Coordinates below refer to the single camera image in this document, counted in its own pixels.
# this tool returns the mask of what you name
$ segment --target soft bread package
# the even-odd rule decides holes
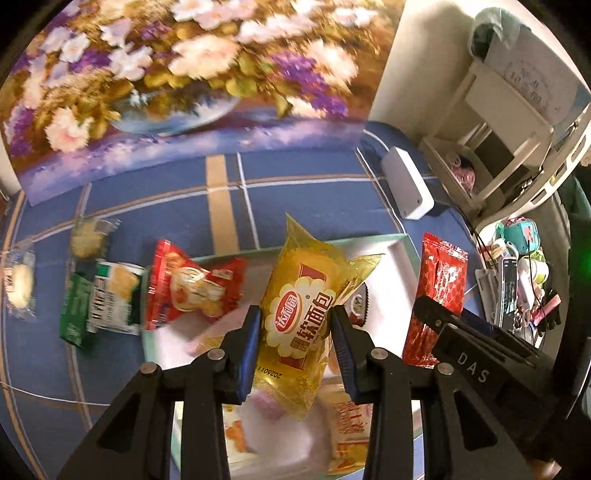
[[[287,240],[261,300],[264,322],[254,387],[298,418],[307,415],[327,364],[326,312],[342,304],[381,255],[346,260],[287,215]]]
[[[328,474],[343,475],[365,466],[374,405],[355,405],[342,384],[323,385],[318,396],[330,426],[332,459]]]

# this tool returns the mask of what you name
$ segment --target tray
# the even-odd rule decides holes
[[[328,242],[345,252],[346,258],[367,254],[384,254],[383,259],[366,281],[369,291],[367,321],[363,327],[376,346],[396,355],[402,354],[410,322],[411,309],[417,289],[420,258],[408,235],[392,234]],[[258,303],[275,265],[281,248],[244,251],[240,257],[248,259],[244,281],[244,299],[241,305],[217,323],[210,324],[196,313],[186,313],[174,322],[153,331],[142,330],[142,343],[146,361],[158,363],[162,369],[191,363],[191,343],[204,333],[222,336],[242,325],[248,306]],[[208,264],[224,263],[233,258],[198,257],[194,260]],[[149,285],[151,268],[148,267],[142,281],[142,316]],[[333,376],[327,368],[325,377]],[[419,409],[413,402],[413,411]],[[246,402],[240,407],[240,415],[248,445],[259,458],[256,462],[231,470],[234,480],[290,479],[309,480],[325,475],[330,456],[330,439],[322,407],[315,402],[310,414],[297,421],[284,416],[277,421],[264,418],[256,407]],[[173,424],[172,456],[180,468],[180,428]]]

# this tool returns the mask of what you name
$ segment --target plastic bag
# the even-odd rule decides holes
[[[161,239],[156,246],[147,301],[146,330],[199,309],[215,321],[234,310],[242,298],[246,260],[234,258],[211,271],[180,248]]]
[[[35,251],[32,242],[7,254],[3,277],[9,313],[20,319],[35,318]]]
[[[327,364],[326,312],[347,300],[380,258],[347,261],[287,215],[287,241],[261,300],[264,332],[254,388],[268,391],[288,413],[306,416]]]
[[[84,347],[87,344],[88,308],[92,282],[81,274],[74,273],[69,280],[68,289],[60,315],[60,338],[72,345]]]
[[[318,397],[330,426],[329,475],[344,475],[365,466],[373,404],[355,405],[342,384],[323,385]]]
[[[460,316],[464,305],[467,268],[468,254],[464,250],[444,242],[432,233],[425,233],[416,298],[427,295]],[[402,350],[402,360],[418,367],[433,367],[438,361],[431,350],[438,337],[435,331],[413,315]]]
[[[127,263],[100,261],[90,297],[87,328],[139,335],[141,280],[144,269]]]
[[[183,410],[184,402],[176,402],[175,416],[181,429],[183,428]],[[228,454],[228,467],[233,472],[255,462],[258,459],[258,455],[252,452],[248,445],[239,409],[235,405],[223,405],[222,417],[226,453]]]
[[[119,224],[98,218],[78,220],[72,230],[72,254],[80,260],[104,258],[109,235]]]

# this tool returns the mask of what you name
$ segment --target green snack package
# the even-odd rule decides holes
[[[81,347],[86,338],[86,319],[92,282],[74,273],[60,315],[60,338]]]
[[[88,330],[139,335],[141,280],[144,269],[100,260],[90,297]]]

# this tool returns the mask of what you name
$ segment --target red snack package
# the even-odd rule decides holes
[[[161,239],[154,254],[144,327],[154,330],[197,309],[209,320],[218,320],[238,305],[245,267],[246,260],[234,258],[206,270]]]
[[[464,305],[467,268],[468,254],[464,250],[425,233],[416,298],[427,295],[459,316]],[[438,360],[431,349],[437,338],[436,332],[413,315],[402,360],[418,367],[433,367]]]

